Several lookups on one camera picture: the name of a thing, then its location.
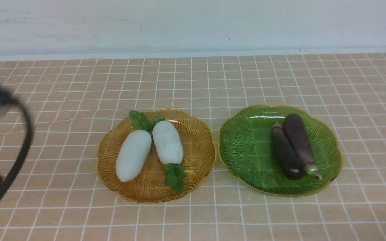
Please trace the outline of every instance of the white radish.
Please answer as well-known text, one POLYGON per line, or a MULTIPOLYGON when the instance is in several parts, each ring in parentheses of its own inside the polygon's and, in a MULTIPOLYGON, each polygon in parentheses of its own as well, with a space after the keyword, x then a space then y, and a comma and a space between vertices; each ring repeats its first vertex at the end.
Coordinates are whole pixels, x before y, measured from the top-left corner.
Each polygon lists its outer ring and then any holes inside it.
POLYGON ((123 142, 115 162, 115 173, 121 182, 139 175, 151 149, 151 135, 146 130, 134 130, 123 142))
POLYGON ((180 164, 184 157, 184 149, 180 135, 175 126, 167 120, 157 122, 153 128, 153 140, 160 162, 180 164))

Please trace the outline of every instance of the scalloped plate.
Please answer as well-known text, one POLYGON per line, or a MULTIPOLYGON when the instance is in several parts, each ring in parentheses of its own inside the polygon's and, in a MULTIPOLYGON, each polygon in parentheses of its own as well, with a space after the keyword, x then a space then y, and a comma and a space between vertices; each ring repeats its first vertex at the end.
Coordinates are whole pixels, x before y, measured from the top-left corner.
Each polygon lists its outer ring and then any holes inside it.
POLYGON ((181 164, 185 166, 184 172, 187 174, 182 191, 174 192, 165 185, 164 165, 159 162, 154 144, 138 177, 126 183, 117 178, 117 155, 127 135, 135 130, 130 125, 129 117, 102 138, 98 147, 98 177, 117 195, 136 203, 160 203, 184 197, 201 185, 215 164, 216 148, 211 131, 204 122, 182 111, 163 109, 144 114, 148 119, 164 116, 180 134, 184 147, 181 164))
POLYGON ((276 196, 307 196, 326 188, 342 169, 342 154, 331 129, 291 106, 254 105, 228 119, 219 133, 219 154, 224 166, 245 185, 276 196), (299 114, 305 122, 322 180, 305 175, 290 180, 272 154, 271 127, 285 116, 299 114))

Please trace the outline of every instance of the eggplant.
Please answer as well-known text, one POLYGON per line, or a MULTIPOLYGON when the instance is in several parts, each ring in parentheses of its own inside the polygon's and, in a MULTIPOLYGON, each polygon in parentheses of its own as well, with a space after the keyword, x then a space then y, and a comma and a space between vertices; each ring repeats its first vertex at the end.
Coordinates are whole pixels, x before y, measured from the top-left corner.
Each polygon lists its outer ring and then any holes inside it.
POLYGON ((321 180, 323 177, 318 170, 311 143, 306 132, 305 124, 298 114, 289 114, 285 117, 283 131, 288 138, 299 159, 302 161, 306 174, 321 180))
POLYGON ((299 180, 304 175, 302 161, 297 156, 290 142, 282 130, 279 122, 276 122, 271 129, 274 155, 279 160, 284 175, 292 180, 299 180))

